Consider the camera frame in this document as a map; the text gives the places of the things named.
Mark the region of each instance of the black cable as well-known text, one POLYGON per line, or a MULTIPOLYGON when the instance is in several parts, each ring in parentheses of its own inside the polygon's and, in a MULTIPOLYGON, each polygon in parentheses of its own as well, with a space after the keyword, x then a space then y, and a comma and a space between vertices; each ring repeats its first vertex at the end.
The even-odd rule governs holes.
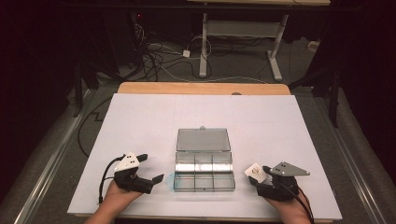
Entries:
POLYGON ((143 67, 143 72, 145 74, 143 76, 143 78, 145 78, 147 81, 151 81, 150 78, 155 76, 156 78, 154 81, 156 82, 156 81, 158 81, 158 71, 157 71, 157 65, 156 65, 157 60, 154 59, 154 57, 149 52, 147 52, 145 56, 147 57, 147 61, 149 61, 151 63, 151 66, 146 66, 146 64, 145 64, 145 66, 143 67))
POLYGON ((163 42, 158 41, 158 42, 156 42, 156 43, 159 43, 160 47, 159 47, 158 49, 150 49, 150 50, 152 50, 152 51, 159 51, 160 49, 163 48, 163 42))
MULTIPOLYGON (((311 222, 311 224, 315 224, 314 215, 312 214, 311 206, 309 205, 309 203, 308 203, 308 206, 309 206, 309 209, 308 209, 308 208, 305 206, 305 204, 303 203, 303 201, 302 201, 296 194, 294 194, 293 192, 291 192, 291 190, 290 190, 288 187, 286 187, 285 185, 283 185, 283 184, 280 183, 280 182, 277 182, 277 181, 275 181, 275 182, 276 182, 280 187, 282 187, 283 189, 287 190, 291 195, 293 195, 293 197, 301 204, 301 206, 302 206, 303 209, 305 210, 306 215, 308 216, 309 221, 311 222)), ((303 194, 303 196, 305 197, 306 201, 308 202, 308 199, 306 198, 305 194, 304 194, 303 192, 302 192, 302 194, 303 194)))
POLYGON ((185 57, 178 57, 178 58, 175 58, 173 60, 170 60, 170 61, 167 61, 167 62, 163 62, 163 63, 172 63, 172 62, 175 62, 175 61, 178 61, 178 60, 182 60, 182 59, 185 59, 185 57))
POLYGON ((130 77, 133 77, 134 75, 138 74, 140 71, 143 69, 143 62, 139 62, 137 67, 134 69, 134 71, 130 72, 128 75, 125 76, 125 79, 128 79, 130 77))
POLYGON ((161 63, 163 63, 163 56, 161 55, 161 54, 159 54, 159 53, 156 53, 156 52, 151 52, 155 57, 155 59, 156 59, 156 61, 158 61, 159 62, 159 64, 161 64, 161 63))
POLYGON ((262 68, 259 70, 259 72, 258 72, 258 74, 259 74, 259 80, 262 80, 262 76, 260 75, 260 71, 261 71, 261 70, 264 70, 266 67, 268 67, 268 65, 270 65, 270 62, 267 61, 267 63, 264 65, 264 67, 262 67, 262 68))
POLYGON ((191 68, 192 76, 193 76, 193 77, 196 77, 195 74, 194 74, 194 68, 193 68, 193 66, 192 66, 192 63, 189 63, 189 62, 177 62, 177 63, 173 63, 173 64, 171 64, 171 65, 169 65, 169 66, 167 66, 167 67, 164 67, 164 69, 170 68, 170 67, 175 66, 175 65, 177 65, 177 64, 179 64, 179 63, 187 63, 187 64, 189 64, 189 65, 190 65, 190 68, 191 68))
POLYGON ((100 182, 99 185, 99 203, 103 202, 103 196, 102 196, 102 192, 103 192, 103 184, 105 183, 106 180, 106 175, 107 175, 107 171, 110 168, 110 166, 116 162, 116 161, 122 161, 122 159, 125 157, 125 155, 121 156, 121 157, 117 157, 116 159, 114 159, 113 161, 111 161, 108 166, 105 169, 105 172, 103 173, 103 177, 102 177, 102 181, 100 182))
POLYGON ((101 106, 102 104, 104 104, 105 102, 111 100, 111 98, 112 98, 112 96, 109 97, 109 98, 107 98, 107 99, 105 99, 105 100, 104 100, 102 103, 100 103, 95 109, 93 109, 93 110, 87 115, 87 117, 85 117, 85 119, 82 121, 81 125, 80 125, 79 128, 78 128, 78 134, 77 134, 78 146, 79 146, 79 149, 81 150, 82 154, 84 154, 84 156, 86 156, 87 158, 90 157, 90 156, 88 155, 87 152, 85 152, 84 148, 82 147, 81 139, 80 139, 80 134, 81 134, 82 126, 83 126, 84 123, 87 121, 87 119, 88 119, 88 117, 89 117, 90 115, 96 115, 95 121, 102 121, 102 120, 99 120, 99 119, 98 119, 99 112, 95 112, 95 110, 96 110, 97 108, 99 108, 99 106, 101 106))
MULTIPOLYGON (((232 39, 230 39, 230 38, 225 38, 225 39, 224 39, 224 38, 219 38, 219 37, 217 37, 217 36, 208 36, 208 37, 207 37, 207 40, 211 43, 210 45, 211 45, 211 47, 212 47, 211 55, 217 56, 217 57, 224 57, 224 56, 227 56, 227 55, 233 53, 233 51, 234 51, 235 49, 245 49, 245 48, 248 48, 248 47, 257 47, 257 46, 259 46, 259 45, 264 41, 264 39, 265 39, 265 38, 257 37, 257 38, 254 38, 254 40, 253 40, 251 43, 245 44, 245 43, 243 43, 243 42, 245 42, 245 41, 250 41, 250 39, 249 39, 249 40, 235 40, 235 39, 232 40, 232 39), (226 43, 229 44, 229 46, 216 45, 216 41, 223 41, 223 42, 226 42, 226 43), (216 48, 223 48, 223 49, 229 48, 229 49, 228 49, 228 51, 225 52, 225 53, 217 54, 217 53, 215 52, 215 49, 216 49, 216 48)), ((192 48, 192 45, 191 45, 191 52, 196 51, 196 50, 198 50, 198 49, 201 49, 201 48, 199 48, 199 47, 197 47, 197 48, 192 48)))

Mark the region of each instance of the dark background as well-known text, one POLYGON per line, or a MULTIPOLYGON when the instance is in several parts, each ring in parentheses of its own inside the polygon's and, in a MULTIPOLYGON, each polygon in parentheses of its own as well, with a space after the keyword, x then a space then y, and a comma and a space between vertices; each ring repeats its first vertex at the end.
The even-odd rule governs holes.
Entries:
MULTIPOLYGON (((331 25, 327 17, 325 20, 323 17, 312 20, 309 15, 304 15, 303 19, 290 16, 285 39, 292 41, 304 36, 316 40, 327 32, 310 71, 328 62, 341 62, 341 87, 351 109, 376 155, 396 182, 392 169, 395 161, 393 145, 396 143, 393 136, 396 126, 396 101, 393 100, 396 34, 392 24, 396 16, 392 12, 396 6, 391 0, 371 2, 332 1, 333 5, 340 7, 369 5, 364 14, 337 15, 331 25)), ((163 16, 170 21, 168 26, 163 23, 163 29, 172 31, 183 26, 178 29, 184 34, 181 42, 189 38, 188 32, 201 26, 194 15, 190 18, 185 12, 178 14, 180 18, 191 19, 189 26, 185 21, 175 25, 171 18, 177 14, 172 17, 166 14, 163 16)), ((156 29, 153 21, 161 15, 148 14, 144 22, 156 29)), ((101 19, 99 13, 91 12, 87 16, 87 23, 91 26, 91 32, 88 32, 87 24, 81 21, 79 13, 59 7, 54 1, 0 3, 0 169, 3 174, 0 201, 31 152, 67 107, 66 93, 73 86, 76 64, 87 58, 112 64, 111 48, 101 19), (99 50, 95 46, 97 43, 92 41, 92 35, 95 35, 97 43, 102 43, 99 50)), ((316 79, 311 84, 327 90, 329 76, 316 79)))

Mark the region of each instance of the cable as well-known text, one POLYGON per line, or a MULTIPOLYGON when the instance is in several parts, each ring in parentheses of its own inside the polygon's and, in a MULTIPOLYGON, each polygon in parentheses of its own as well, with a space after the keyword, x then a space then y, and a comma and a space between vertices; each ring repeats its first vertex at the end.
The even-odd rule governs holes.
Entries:
POLYGON ((264 84, 268 84, 267 82, 258 80, 256 78, 252 78, 252 77, 223 77, 223 78, 218 78, 218 79, 212 79, 212 80, 205 80, 205 81, 191 81, 191 80, 187 80, 184 78, 180 78, 180 77, 175 77, 174 75, 172 75, 168 70, 166 70, 166 68, 162 67, 163 71, 165 71, 170 77, 180 80, 180 81, 185 81, 185 82, 190 82, 190 83, 206 83, 206 82, 217 82, 217 81, 222 81, 222 80, 227 80, 227 79, 249 79, 249 80, 253 80, 253 81, 257 81, 260 83, 264 83, 264 84))
POLYGON ((150 46, 150 45, 153 45, 153 46, 161 46, 159 49, 154 50, 154 51, 158 51, 158 50, 160 50, 160 49, 162 49, 162 48, 166 48, 166 49, 171 49, 172 51, 171 51, 171 52, 162 51, 162 53, 173 53, 173 54, 181 55, 181 53, 179 53, 179 52, 177 52, 176 50, 174 50, 174 49, 172 49, 172 48, 170 48, 170 47, 167 47, 167 46, 165 46, 165 45, 163 45, 163 44, 161 44, 161 45, 159 45, 159 44, 148 44, 148 46, 150 46))
POLYGON ((247 40, 247 39, 241 39, 241 40, 234 39, 234 40, 232 40, 228 36, 225 36, 225 38, 220 38, 220 37, 214 36, 214 35, 208 35, 207 38, 208 39, 209 38, 213 39, 213 40, 210 40, 210 42, 212 43, 211 44, 211 46, 212 46, 212 50, 211 51, 212 51, 212 55, 213 56, 217 56, 217 57, 227 56, 227 55, 231 54, 235 49, 244 49, 244 48, 248 48, 248 47, 257 47, 265 40, 265 38, 257 37, 257 38, 254 38, 252 43, 244 44, 242 42, 250 41, 251 39, 249 39, 249 40, 247 40), (222 45, 217 45, 216 46, 215 44, 213 44, 213 42, 216 42, 216 40, 227 42, 230 46, 222 46, 222 45), (228 51, 225 52, 225 53, 216 54, 216 53, 214 53, 214 48, 230 48, 230 49, 228 49, 228 51))
POLYGON ((204 41, 206 41, 207 44, 209 44, 209 52, 206 54, 206 57, 209 56, 210 53, 212 52, 212 45, 210 44, 209 40, 207 40, 206 38, 203 38, 201 35, 198 35, 198 36, 196 36, 195 38, 193 38, 193 39, 190 41, 190 44, 186 47, 186 50, 189 49, 190 45, 192 44, 192 41, 194 41, 194 40, 196 40, 196 39, 198 39, 198 38, 203 39, 204 41))
POLYGON ((145 38, 145 30, 143 29, 143 27, 142 26, 140 26, 139 24, 137 24, 137 23, 135 23, 134 24, 134 26, 136 26, 137 28, 139 28, 139 30, 137 31, 137 37, 136 37, 136 40, 139 40, 140 39, 140 43, 139 43, 139 45, 137 46, 138 48, 143 44, 143 40, 144 40, 144 38, 145 38))
MULTIPOLYGON (((109 77, 111 77, 113 79, 116 79, 119 82, 130 81, 130 80, 128 80, 129 77, 132 77, 132 76, 136 75, 137 73, 139 73, 141 71, 142 64, 141 64, 141 62, 139 62, 139 64, 136 66, 136 69, 134 71, 130 72, 126 77, 122 77, 117 72, 114 72, 113 68, 109 65, 108 61, 105 59, 104 54, 102 53, 102 51, 99 50, 98 45, 96 43, 96 40, 93 37, 92 31, 90 29, 90 26, 88 25, 84 15, 82 15, 81 12, 79 12, 79 15, 82 18, 82 21, 84 23, 84 26, 85 26, 86 30, 88 31, 88 34, 89 34, 89 36, 91 38, 91 41, 93 43, 93 46, 95 48, 95 51, 99 55, 100 61, 102 61, 102 63, 105 65, 106 68, 102 68, 101 66, 99 66, 99 65, 97 65, 97 64, 95 64, 93 62, 89 62, 89 61, 87 61, 87 65, 89 65, 94 70, 98 70, 100 72, 103 72, 103 74, 105 74, 105 75, 107 75, 107 76, 109 76, 109 77)), ((134 48, 135 53, 139 54, 139 52, 140 52, 139 48, 144 43, 144 30, 143 30, 143 28, 140 25, 136 24, 136 26, 139 28, 139 31, 138 31, 139 34, 138 34, 138 38, 136 40, 139 40, 140 33, 142 33, 141 40, 139 41, 140 44, 137 46, 137 49, 134 48)))
POLYGON ((96 115, 95 121, 103 121, 102 119, 98 119, 99 112, 94 112, 94 111, 95 111, 97 108, 99 108, 99 106, 101 106, 102 104, 104 104, 105 102, 111 100, 111 98, 112 98, 112 96, 109 97, 109 98, 107 98, 107 99, 105 99, 105 100, 104 100, 102 103, 100 103, 94 110, 92 110, 92 111, 88 114, 88 116, 85 117, 85 119, 82 121, 81 125, 80 125, 79 128, 78 128, 78 134, 77 134, 78 146, 79 146, 79 149, 81 150, 82 154, 84 154, 84 156, 86 156, 87 158, 90 157, 90 156, 88 155, 87 152, 85 152, 84 148, 82 147, 81 139, 80 139, 80 134, 81 134, 82 126, 84 125, 85 121, 87 121, 87 119, 88 119, 88 117, 89 117, 90 115, 96 115))
POLYGON ((300 203, 300 205, 301 205, 301 206, 303 207, 303 209, 305 210, 306 215, 308 216, 309 221, 311 222, 311 224, 315 224, 314 215, 312 214, 312 210, 311 210, 311 205, 309 204, 308 198, 306 197, 306 195, 304 194, 304 192, 299 188, 299 190, 301 190, 301 193, 303 194, 303 196, 305 197, 305 199, 306 199, 306 201, 307 201, 307 203, 308 203, 309 209, 305 206, 305 204, 303 203, 303 201, 302 201, 296 194, 294 194, 293 192, 291 192, 291 190, 290 190, 288 187, 286 187, 285 185, 283 185, 283 184, 280 183, 280 182, 275 181, 274 179, 273 179, 273 181, 276 182, 280 187, 282 187, 283 189, 285 189, 286 191, 288 191, 288 192, 300 203))
POLYGON ((151 81, 150 78, 155 76, 154 81, 156 82, 156 81, 158 81, 158 70, 157 70, 158 67, 157 67, 156 62, 158 62, 158 64, 161 64, 161 61, 159 61, 156 58, 154 58, 149 52, 147 52, 145 54, 145 56, 147 58, 143 59, 143 60, 147 60, 148 62, 151 62, 151 66, 146 66, 146 64, 145 64, 144 69, 143 69, 145 75, 142 78, 145 78, 147 81, 151 81), (150 75, 149 73, 152 70, 154 70, 154 74, 150 75))
POLYGON ((107 179, 107 178, 106 178, 106 175, 107 175, 108 169, 110 168, 110 166, 111 166, 114 162, 116 162, 116 161, 122 161, 122 159, 123 159, 124 157, 125 157, 125 155, 123 155, 123 156, 121 156, 121 157, 117 157, 116 159, 114 159, 113 161, 111 161, 111 162, 108 164, 108 166, 106 167, 105 172, 103 173, 102 181, 100 182, 100 185, 99 185, 99 204, 103 202, 103 196, 102 196, 103 184, 105 183, 105 180, 107 179))

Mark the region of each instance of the wooden table edge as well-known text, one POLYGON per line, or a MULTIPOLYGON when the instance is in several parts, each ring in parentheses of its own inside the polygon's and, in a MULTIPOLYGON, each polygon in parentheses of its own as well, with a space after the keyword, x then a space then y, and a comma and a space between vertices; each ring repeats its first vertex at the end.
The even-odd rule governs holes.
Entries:
MULTIPOLYGON (((74 214, 76 217, 90 217, 92 214, 74 214)), ((233 221, 233 222, 280 222, 277 218, 238 218, 238 217, 147 217, 120 215, 117 218, 126 219, 150 219, 150 220, 183 220, 183 221, 233 221)), ((315 223, 333 223, 334 220, 328 218, 315 218, 315 223)))
POLYGON ((118 93, 290 95, 290 90, 284 84, 123 82, 118 93))

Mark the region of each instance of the wire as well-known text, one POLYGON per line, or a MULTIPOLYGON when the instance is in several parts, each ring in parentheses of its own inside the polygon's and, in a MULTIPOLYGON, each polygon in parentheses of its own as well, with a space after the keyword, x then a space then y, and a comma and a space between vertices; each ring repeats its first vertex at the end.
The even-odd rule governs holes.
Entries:
POLYGON ((148 44, 148 46, 151 46, 151 45, 153 45, 153 46, 161 46, 161 47, 160 47, 159 49, 157 49, 157 50, 160 50, 160 49, 162 49, 162 48, 166 48, 166 49, 171 49, 171 50, 172 50, 171 52, 162 51, 162 53, 173 53, 173 54, 181 55, 181 53, 179 53, 179 52, 177 52, 176 50, 174 50, 174 49, 172 49, 172 48, 170 48, 170 47, 167 47, 167 46, 165 46, 165 45, 163 45, 163 44, 161 44, 161 45, 159 45, 159 44, 148 44))
POLYGON ((303 207, 303 209, 305 210, 306 215, 308 216, 309 221, 311 222, 311 224, 315 224, 314 215, 312 214, 312 210, 311 210, 311 205, 309 204, 309 200, 308 200, 308 198, 306 197, 306 195, 304 194, 304 192, 299 188, 299 190, 301 191, 301 193, 303 194, 303 196, 305 197, 305 199, 306 199, 306 201, 307 201, 307 203, 308 203, 309 209, 305 206, 305 204, 303 203, 303 201, 302 201, 295 193, 291 192, 291 190, 290 190, 288 187, 286 187, 285 185, 283 185, 283 184, 280 183, 280 182, 275 181, 274 179, 273 179, 273 181, 276 182, 280 187, 282 187, 283 189, 285 189, 286 191, 288 191, 288 192, 300 203, 300 205, 301 205, 301 206, 303 207))
POLYGON ((192 41, 194 41, 194 40, 196 40, 196 39, 198 39, 198 38, 203 39, 204 41, 206 41, 207 44, 209 44, 209 52, 206 54, 206 57, 209 56, 210 53, 212 52, 212 45, 210 44, 209 40, 207 40, 206 38, 203 38, 201 35, 198 35, 198 36, 196 36, 195 38, 193 38, 193 39, 190 41, 190 44, 186 47, 186 49, 189 49, 190 45, 192 44, 192 41))
POLYGON ((250 41, 251 38, 250 38, 250 39, 236 40, 236 39, 231 39, 231 38, 229 38, 228 36, 225 36, 225 38, 221 38, 221 37, 214 36, 214 35, 208 35, 207 38, 208 38, 208 39, 210 39, 210 38, 212 39, 212 40, 210 40, 210 42, 212 43, 212 44, 211 44, 211 46, 212 46, 212 50, 211 50, 211 51, 212 51, 212 55, 213 55, 213 56, 217 56, 217 57, 227 56, 227 55, 231 54, 235 49, 244 49, 244 48, 248 48, 248 47, 257 47, 257 46, 259 46, 259 45, 265 40, 265 38, 257 37, 257 38, 254 38, 254 39, 253 39, 253 42, 252 42, 252 43, 250 43, 250 44, 245 44, 245 43, 243 43, 243 42, 245 42, 245 41, 250 41), (216 42, 216 41, 227 42, 227 43, 229 44, 229 46, 215 45, 215 44, 213 44, 213 42, 216 42), (214 49, 215 49, 215 48, 223 48, 223 49, 224 49, 224 48, 230 48, 230 49, 228 49, 228 51, 225 52, 225 53, 217 54, 217 53, 214 53, 214 49))
POLYGON ((109 98, 107 98, 107 99, 105 99, 105 100, 104 100, 102 103, 100 103, 95 109, 93 109, 93 110, 88 114, 88 116, 85 117, 85 119, 82 121, 81 125, 80 125, 79 128, 78 128, 78 134, 77 134, 78 146, 79 146, 79 149, 81 150, 82 154, 84 154, 84 156, 86 156, 87 158, 89 158, 90 156, 88 155, 88 153, 87 153, 87 152, 84 150, 84 148, 82 147, 81 138, 80 138, 82 126, 84 126, 85 122, 87 121, 87 119, 88 119, 88 117, 89 117, 90 115, 96 115, 95 121, 103 121, 102 119, 98 119, 99 112, 95 112, 95 110, 96 110, 97 108, 99 108, 99 106, 103 105, 105 102, 111 100, 111 98, 112 98, 112 96, 109 97, 109 98))
POLYGON ((138 47, 140 47, 143 44, 143 40, 145 38, 145 30, 143 29, 142 26, 140 26, 139 24, 135 23, 134 26, 136 26, 137 28, 139 28, 139 30, 137 31, 137 37, 136 40, 140 39, 140 43, 138 45, 138 47))
POLYGON ((166 70, 166 68, 162 67, 163 71, 165 71, 170 77, 180 80, 180 81, 184 81, 184 82, 190 82, 190 83, 206 83, 206 82, 217 82, 217 81, 222 81, 222 80, 228 80, 228 79, 248 79, 248 80, 253 80, 253 81, 257 81, 260 83, 264 83, 264 84, 268 84, 267 82, 258 80, 256 78, 252 78, 252 77, 223 77, 223 78, 218 78, 218 79, 212 79, 212 80, 205 80, 205 81, 191 81, 191 80, 187 80, 184 78, 180 78, 180 77, 175 77, 174 75, 172 75, 168 70, 166 70))
POLYGON ((157 56, 156 54, 154 54, 154 56, 153 55, 151 55, 149 52, 148 53, 146 53, 145 54, 145 56, 147 57, 146 59, 143 59, 143 60, 147 60, 148 62, 150 62, 151 63, 151 66, 146 66, 146 64, 145 64, 145 67, 144 67, 144 73, 145 73, 145 75, 143 76, 143 78, 145 78, 147 81, 151 81, 150 80, 150 78, 151 77, 155 77, 155 79, 154 79, 154 81, 156 82, 156 81, 158 81, 158 67, 157 67, 157 64, 161 64, 161 61, 160 60, 158 60, 156 57, 154 57, 154 56, 157 56))
POLYGON ((106 175, 107 175, 108 169, 110 168, 110 166, 111 166, 114 162, 116 162, 116 161, 122 161, 122 159, 123 159, 124 157, 125 157, 125 155, 122 155, 121 157, 117 157, 116 159, 114 159, 113 161, 111 161, 111 162, 108 164, 108 166, 106 167, 105 172, 103 173, 102 181, 100 182, 100 185, 99 185, 99 203, 102 203, 102 202, 103 202, 103 196, 102 196, 103 184, 105 183, 105 180, 107 179, 107 178, 106 178, 106 175))

